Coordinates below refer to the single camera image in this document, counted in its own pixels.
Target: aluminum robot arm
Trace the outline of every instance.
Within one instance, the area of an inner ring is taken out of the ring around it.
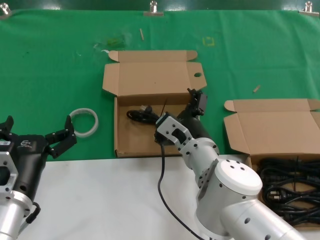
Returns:
[[[207,97],[200,91],[189,92],[191,101],[177,118],[165,113],[157,121],[155,140],[173,143],[193,170],[199,187],[195,218],[200,230],[215,240],[305,240],[258,200],[262,181],[253,169],[219,159],[217,145],[197,118],[205,110],[205,103],[198,103]],[[194,108],[200,111],[193,114]]]

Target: debris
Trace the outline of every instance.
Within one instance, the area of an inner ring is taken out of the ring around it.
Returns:
[[[254,93],[256,93],[256,91],[258,91],[258,90],[259,90],[259,88],[260,88],[260,85],[256,86],[256,88],[255,88],[255,89],[253,89],[253,92],[254,92]]]
[[[125,36],[123,34],[109,38],[106,42],[111,49],[124,49],[126,47]]]
[[[141,34],[141,39],[142,39],[142,41],[144,41],[145,38],[144,38],[144,34],[142,33],[142,29],[141,29],[141,28],[140,28],[140,34]]]

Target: wooden stick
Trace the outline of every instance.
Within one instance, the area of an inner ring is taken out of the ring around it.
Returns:
[[[255,89],[253,89],[253,92],[254,92],[254,93],[256,93],[256,91],[258,91],[258,90],[259,90],[259,88],[260,88],[260,85],[256,86],[256,88],[255,88]]]
[[[140,28],[140,34],[141,34],[141,39],[142,39],[142,41],[144,41],[145,38],[144,38],[144,34],[142,33],[142,29],[141,29],[141,28]]]

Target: black power cord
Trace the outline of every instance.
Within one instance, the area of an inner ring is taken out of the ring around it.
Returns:
[[[40,211],[41,211],[41,208],[39,206],[38,203],[36,203],[35,201],[33,202],[33,205],[35,206],[35,209],[33,211],[33,213],[31,213],[26,219],[26,223],[27,224],[31,224],[36,218],[37,216],[39,215]]]
[[[151,106],[143,105],[140,107],[140,110],[129,110],[126,116],[133,121],[153,125],[155,125],[159,119],[159,116],[153,112]]]
[[[168,204],[166,203],[166,200],[164,199],[164,196],[162,195],[161,192],[161,182],[162,179],[164,178],[164,174],[165,174],[165,168],[166,168],[166,157],[165,157],[165,147],[162,143],[160,143],[161,146],[161,175],[158,181],[158,192],[160,195],[160,198],[164,204],[164,206],[166,207],[166,209],[171,213],[171,215],[182,225],[184,226],[192,235],[194,235],[197,239],[199,240],[205,240],[202,237],[200,237],[199,235],[197,235],[194,231],[192,231],[183,221],[180,220],[179,217],[177,217],[177,215],[170,209],[170,207],[168,206]]]
[[[320,160],[266,158],[260,162],[257,172],[263,183],[263,201],[271,210],[292,226],[320,224]],[[296,183],[312,189],[296,191]],[[285,187],[286,184],[293,184],[293,189]],[[297,202],[311,207],[299,207]]]

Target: robot logo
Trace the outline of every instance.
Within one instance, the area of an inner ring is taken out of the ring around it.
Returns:
[[[20,146],[18,146],[18,148],[20,148],[20,147],[32,148],[31,142],[29,142],[28,140],[23,140],[23,141],[20,143]]]

